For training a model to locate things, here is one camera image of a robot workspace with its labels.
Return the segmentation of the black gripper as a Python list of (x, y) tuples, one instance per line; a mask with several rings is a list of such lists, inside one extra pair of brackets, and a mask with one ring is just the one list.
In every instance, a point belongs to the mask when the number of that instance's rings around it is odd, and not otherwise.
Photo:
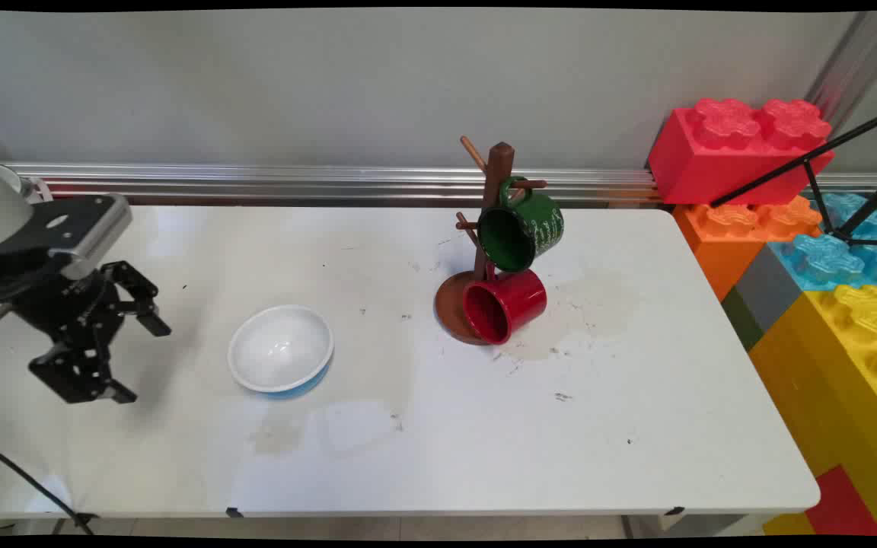
[(155, 302), (159, 288), (124, 260), (79, 280), (64, 276), (64, 266), (0, 263), (0, 323), (15, 316), (48, 339), (28, 371), (62, 401), (134, 403), (136, 393), (113, 377), (110, 346), (117, 314), (135, 316), (155, 337), (171, 335)]

